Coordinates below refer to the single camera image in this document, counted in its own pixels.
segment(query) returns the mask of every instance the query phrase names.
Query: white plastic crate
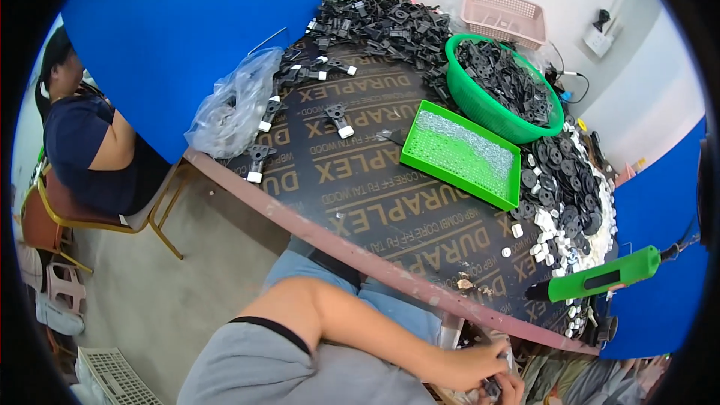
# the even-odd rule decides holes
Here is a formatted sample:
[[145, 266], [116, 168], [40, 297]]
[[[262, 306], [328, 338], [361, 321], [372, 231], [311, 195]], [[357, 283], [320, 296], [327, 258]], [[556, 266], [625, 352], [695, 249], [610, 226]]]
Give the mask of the white plastic crate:
[[463, 0], [460, 18], [471, 33], [531, 50], [547, 42], [545, 13], [525, 0]]
[[95, 381], [100, 384], [107, 398], [115, 405], [163, 405], [148, 386], [140, 380], [125, 357], [116, 347], [112, 349], [88, 349], [78, 347], [82, 358]]

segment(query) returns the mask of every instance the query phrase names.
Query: light blue jeans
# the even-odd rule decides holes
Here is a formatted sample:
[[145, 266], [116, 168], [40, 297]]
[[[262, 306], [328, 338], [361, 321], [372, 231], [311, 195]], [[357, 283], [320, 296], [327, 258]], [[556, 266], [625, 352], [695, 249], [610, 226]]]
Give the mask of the light blue jeans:
[[263, 291], [284, 278], [316, 277], [358, 296], [362, 301], [391, 318], [418, 338], [424, 339], [432, 345], [438, 344], [441, 322], [438, 317], [439, 310], [371, 277], [368, 277], [358, 290], [347, 280], [308, 259], [314, 250], [313, 246], [300, 238], [291, 237], [287, 249], [270, 269]]

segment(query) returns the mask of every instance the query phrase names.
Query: green plastic basket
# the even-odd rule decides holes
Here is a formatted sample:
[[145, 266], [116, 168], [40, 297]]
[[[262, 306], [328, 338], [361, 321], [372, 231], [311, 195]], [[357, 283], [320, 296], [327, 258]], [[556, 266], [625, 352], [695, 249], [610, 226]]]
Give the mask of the green plastic basket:
[[[420, 130], [416, 121], [421, 111], [436, 114], [463, 128], [508, 149], [513, 165], [507, 180], [493, 175], [493, 169], [464, 141], [448, 138], [432, 130]], [[439, 166], [437, 158], [442, 158]], [[423, 100], [412, 122], [408, 138], [402, 146], [400, 162], [442, 180], [499, 207], [505, 212], [518, 207], [520, 198], [520, 149], [474, 122], [452, 111]]]
[[540, 137], [554, 137], [563, 130], [563, 123], [565, 122], [563, 107], [560, 106], [560, 101], [553, 93], [550, 84], [545, 81], [545, 78], [540, 75], [532, 64], [513, 51], [517, 63], [520, 66], [527, 67], [529, 75], [533, 77], [535, 82], [542, 83], [549, 91], [548, 97], [552, 104], [552, 110], [549, 114], [548, 122], [550, 127], [548, 129], [533, 125], [514, 115], [487, 94], [465, 73], [457, 58], [455, 58], [455, 49], [465, 39], [473, 41], [492, 41], [492, 39], [480, 35], [459, 34], [451, 37], [445, 43], [445, 54], [449, 63], [447, 71], [448, 89], [450, 89], [450, 94], [455, 103], [471, 121], [480, 124], [514, 144], [525, 144]]

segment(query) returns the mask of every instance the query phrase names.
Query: blue partition board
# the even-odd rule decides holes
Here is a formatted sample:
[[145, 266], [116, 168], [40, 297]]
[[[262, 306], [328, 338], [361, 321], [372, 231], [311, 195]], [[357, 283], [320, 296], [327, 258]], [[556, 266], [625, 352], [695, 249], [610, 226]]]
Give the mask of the blue partition board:
[[67, 34], [103, 93], [168, 162], [215, 81], [249, 50], [287, 47], [321, 0], [68, 0]]
[[[621, 256], [653, 245], [669, 248], [696, 214], [699, 142], [705, 120], [663, 158], [615, 191]], [[697, 225], [692, 233], [697, 232]], [[600, 352], [616, 360], [658, 356], [683, 344], [700, 302], [708, 253], [689, 246], [644, 281], [617, 291], [610, 312], [618, 317], [615, 338]]]

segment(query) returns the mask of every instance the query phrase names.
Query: black hair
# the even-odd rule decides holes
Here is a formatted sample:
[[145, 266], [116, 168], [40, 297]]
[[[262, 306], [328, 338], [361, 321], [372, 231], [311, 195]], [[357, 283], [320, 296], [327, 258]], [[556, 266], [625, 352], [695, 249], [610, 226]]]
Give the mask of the black hair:
[[45, 45], [45, 53], [42, 55], [42, 64], [40, 66], [40, 77], [35, 83], [35, 104], [37, 111], [40, 112], [42, 123], [50, 114], [50, 99], [41, 94], [41, 84], [45, 84], [45, 89], [50, 89], [50, 77], [55, 66], [62, 66], [67, 61], [73, 50], [73, 44], [68, 38], [68, 32], [65, 26], [61, 25], [55, 30]]

